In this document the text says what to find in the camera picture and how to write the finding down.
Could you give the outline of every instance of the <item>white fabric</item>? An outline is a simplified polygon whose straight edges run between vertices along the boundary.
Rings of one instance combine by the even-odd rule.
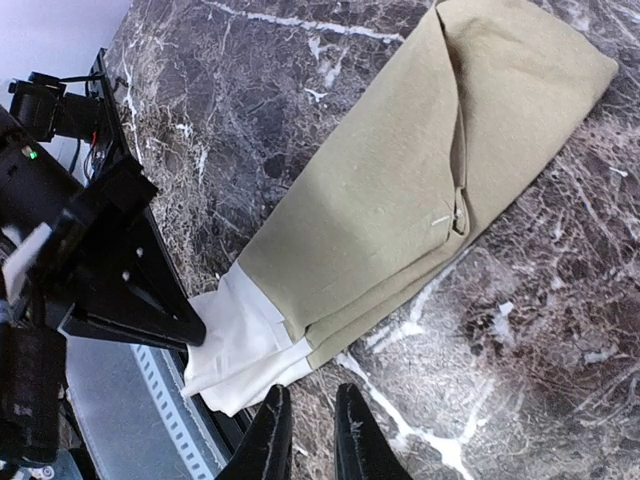
[[[50,234],[51,227],[46,223],[41,223],[4,262],[2,275],[10,305],[15,304],[20,298],[20,293],[27,280],[27,272]]]
[[[309,375],[309,353],[311,346],[303,338],[292,347],[262,359],[242,372],[201,391],[202,399],[212,411],[221,411],[231,417],[243,408],[264,400],[271,386],[287,386]],[[184,396],[195,393],[197,392],[189,387],[182,390]]]
[[[211,410],[232,414],[261,401],[271,385],[311,372],[307,340],[293,345],[282,314],[237,262],[217,291],[198,295],[191,304],[207,335],[201,346],[189,347],[184,396],[202,393]]]

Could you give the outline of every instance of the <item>dark marble surface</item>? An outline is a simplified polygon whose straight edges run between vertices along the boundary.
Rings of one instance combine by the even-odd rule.
[[[640,8],[541,5],[620,75],[455,268],[293,387],[294,478],[332,478],[344,381],[416,479],[640,478]],[[215,286],[426,9],[134,1],[108,59],[190,292]]]

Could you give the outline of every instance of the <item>khaki fabric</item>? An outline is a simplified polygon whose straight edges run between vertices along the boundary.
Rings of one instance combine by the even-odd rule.
[[[433,7],[239,263],[313,368],[415,295],[527,187],[616,63],[526,0]]]

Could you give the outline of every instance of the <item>white wall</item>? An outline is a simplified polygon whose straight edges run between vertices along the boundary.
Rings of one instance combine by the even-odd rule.
[[[9,109],[12,78],[26,80],[32,71],[56,77],[88,73],[130,5],[131,0],[0,0],[0,104]],[[45,147],[66,163],[75,142],[54,140]]]

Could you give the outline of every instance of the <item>screw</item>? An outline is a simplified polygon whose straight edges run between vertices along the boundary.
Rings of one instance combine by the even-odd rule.
[[[55,477],[56,472],[53,470],[51,465],[47,465],[46,467],[41,469],[42,478],[44,480],[49,480]]]

